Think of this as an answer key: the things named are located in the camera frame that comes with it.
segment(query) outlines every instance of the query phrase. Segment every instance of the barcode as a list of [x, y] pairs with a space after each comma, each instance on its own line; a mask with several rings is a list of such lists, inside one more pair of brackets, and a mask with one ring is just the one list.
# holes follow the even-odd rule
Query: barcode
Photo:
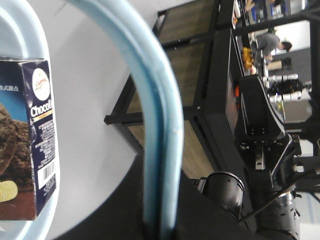
[[38, 188], [41, 189], [56, 173], [55, 160], [38, 170]]

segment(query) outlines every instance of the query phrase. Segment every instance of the brand logo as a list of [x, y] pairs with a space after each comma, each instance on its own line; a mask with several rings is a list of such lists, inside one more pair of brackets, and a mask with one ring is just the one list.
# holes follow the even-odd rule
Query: brand logo
[[49, 79], [41, 68], [36, 68], [32, 74], [32, 89], [34, 95], [41, 101], [47, 100], [50, 95]]

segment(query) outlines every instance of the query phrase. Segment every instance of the white wall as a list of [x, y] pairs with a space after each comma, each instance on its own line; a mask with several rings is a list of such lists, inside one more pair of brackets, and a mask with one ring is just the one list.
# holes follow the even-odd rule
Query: white wall
[[[95, 210], [116, 188], [135, 152], [112, 125], [105, 125], [129, 70], [108, 36], [63, 0], [28, 0], [49, 45], [61, 184], [47, 239]], [[130, 0], [150, 26], [157, 11], [185, 0]]]

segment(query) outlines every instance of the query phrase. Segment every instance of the metal cylinder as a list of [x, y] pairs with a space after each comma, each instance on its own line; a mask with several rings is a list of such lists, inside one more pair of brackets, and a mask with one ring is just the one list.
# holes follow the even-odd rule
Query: metal cylinder
[[217, 207], [239, 219], [244, 191], [244, 184], [236, 175], [226, 171], [216, 171], [208, 176], [203, 194]]

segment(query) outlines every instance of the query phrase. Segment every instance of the gray shirt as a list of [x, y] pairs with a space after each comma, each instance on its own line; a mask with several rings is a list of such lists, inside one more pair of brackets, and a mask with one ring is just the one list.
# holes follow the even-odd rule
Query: gray shirt
[[258, 50], [263, 51], [264, 56], [268, 56], [272, 50], [280, 43], [280, 38], [273, 33], [265, 33], [256, 37]]

